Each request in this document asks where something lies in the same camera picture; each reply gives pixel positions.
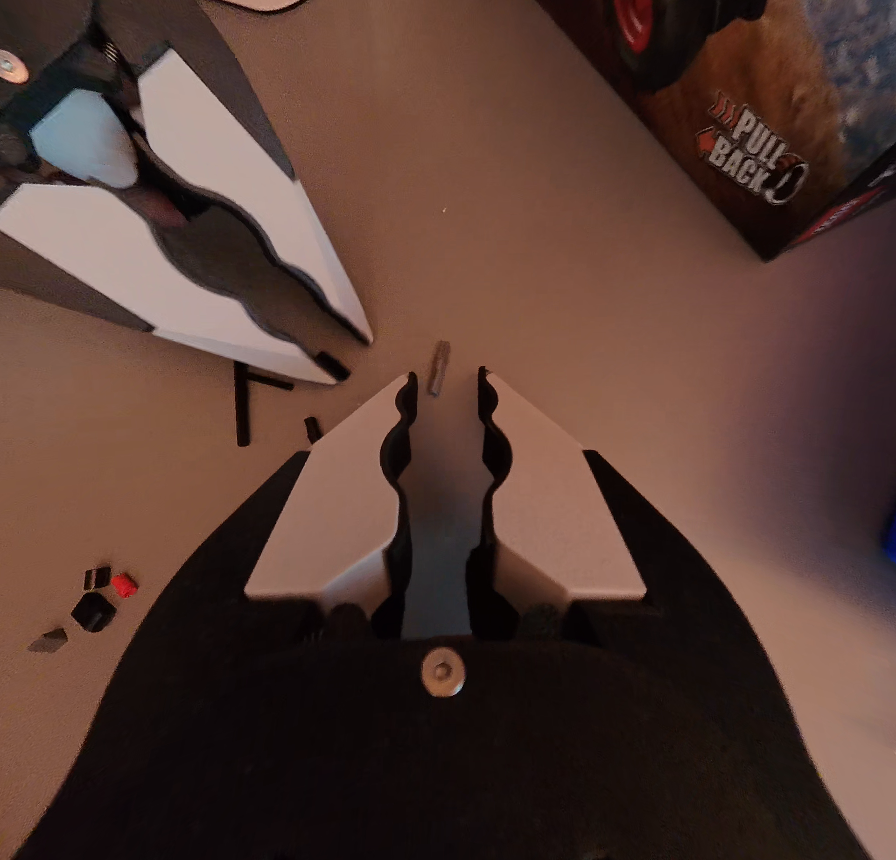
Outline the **long black axle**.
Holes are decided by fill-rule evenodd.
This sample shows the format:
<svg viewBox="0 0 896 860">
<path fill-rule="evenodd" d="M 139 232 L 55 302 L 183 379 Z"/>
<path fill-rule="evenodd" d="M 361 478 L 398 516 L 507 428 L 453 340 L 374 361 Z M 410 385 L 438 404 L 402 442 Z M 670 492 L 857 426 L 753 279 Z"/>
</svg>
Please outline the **long black axle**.
<svg viewBox="0 0 896 860">
<path fill-rule="evenodd" d="M 240 361 L 233 362 L 233 383 L 237 446 L 246 448 L 251 444 L 249 371 Z"/>
</svg>

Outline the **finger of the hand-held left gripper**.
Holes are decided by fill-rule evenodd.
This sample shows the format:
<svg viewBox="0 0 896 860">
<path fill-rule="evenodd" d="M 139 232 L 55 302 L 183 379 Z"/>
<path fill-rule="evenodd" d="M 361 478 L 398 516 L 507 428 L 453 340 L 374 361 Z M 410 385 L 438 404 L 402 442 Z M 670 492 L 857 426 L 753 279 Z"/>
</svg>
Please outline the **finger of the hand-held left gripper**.
<svg viewBox="0 0 896 860">
<path fill-rule="evenodd" d="M 156 337 L 326 386 L 335 377 L 267 333 L 236 300 L 179 271 L 149 225 L 95 187 L 25 184 L 2 204 L 9 238 L 151 325 Z"/>
<path fill-rule="evenodd" d="M 285 172 L 175 49 L 138 78 L 145 139 L 186 187 L 252 232 L 271 265 L 372 345 L 373 329 L 302 183 Z"/>
</svg>

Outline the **monster truck toy box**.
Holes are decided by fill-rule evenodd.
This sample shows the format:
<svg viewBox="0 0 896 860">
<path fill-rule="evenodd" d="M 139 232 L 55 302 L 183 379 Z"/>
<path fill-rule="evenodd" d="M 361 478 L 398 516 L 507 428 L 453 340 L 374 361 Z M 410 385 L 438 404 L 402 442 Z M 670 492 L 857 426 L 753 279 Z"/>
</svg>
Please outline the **monster truck toy box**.
<svg viewBox="0 0 896 860">
<path fill-rule="evenodd" d="M 533 0 L 764 261 L 894 199 L 895 0 Z"/>
</svg>

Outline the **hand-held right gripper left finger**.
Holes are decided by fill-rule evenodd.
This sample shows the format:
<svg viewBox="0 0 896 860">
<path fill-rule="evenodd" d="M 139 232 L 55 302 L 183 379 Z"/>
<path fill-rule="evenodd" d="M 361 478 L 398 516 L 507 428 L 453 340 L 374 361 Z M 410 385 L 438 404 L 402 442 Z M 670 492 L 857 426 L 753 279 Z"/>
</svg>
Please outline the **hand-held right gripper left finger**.
<svg viewBox="0 0 896 860">
<path fill-rule="evenodd" d="M 412 571 L 409 504 L 419 381 L 397 377 L 318 440 L 245 585 L 250 600 L 306 600 L 324 614 L 356 606 L 401 623 Z"/>
</svg>

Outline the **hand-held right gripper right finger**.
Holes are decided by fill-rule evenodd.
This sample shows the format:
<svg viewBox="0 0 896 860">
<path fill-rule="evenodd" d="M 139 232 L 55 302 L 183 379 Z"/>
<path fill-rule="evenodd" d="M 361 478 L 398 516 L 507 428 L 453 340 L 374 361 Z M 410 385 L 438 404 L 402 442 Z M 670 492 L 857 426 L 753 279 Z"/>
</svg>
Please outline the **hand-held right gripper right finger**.
<svg viewBox="0 0 896 860">
<path fill-rule="evenodd" d="M 631 605 L 643 576 L 613 518 L 586 449 L 496 373 L 476 374 L 490 482 L 465 573 L 471 627 L 518 627 L 546 606 Z"/>
</svg>

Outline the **grey desk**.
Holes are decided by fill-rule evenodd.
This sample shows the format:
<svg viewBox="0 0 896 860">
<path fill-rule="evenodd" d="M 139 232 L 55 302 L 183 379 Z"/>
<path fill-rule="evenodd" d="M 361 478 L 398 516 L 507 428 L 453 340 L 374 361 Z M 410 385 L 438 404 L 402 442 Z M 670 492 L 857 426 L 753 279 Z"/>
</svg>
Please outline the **grey desk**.
<svg viewBox="0 0 896 860">
<path fill-rule="evenodd" d="M 271 273 L 264 311 L 351 370 L 253 393 L 230 365 L 2 293 L 2 858 L 79 753 L 178 568 L 295 452 L 452 347 L 402 477 L 410 636 L 460 633 L 488 484 L 486 366 L 599 451 L 711 563 L 873 858 L 894 858 L 894 212 L 770 264 L 532 0 L 201 1 L 247 71 L 375 329 Z M 84 572 L 139 585 L 104 630 Z M 62 627 L 53 654 L 28 644 Z"/>
</svg>

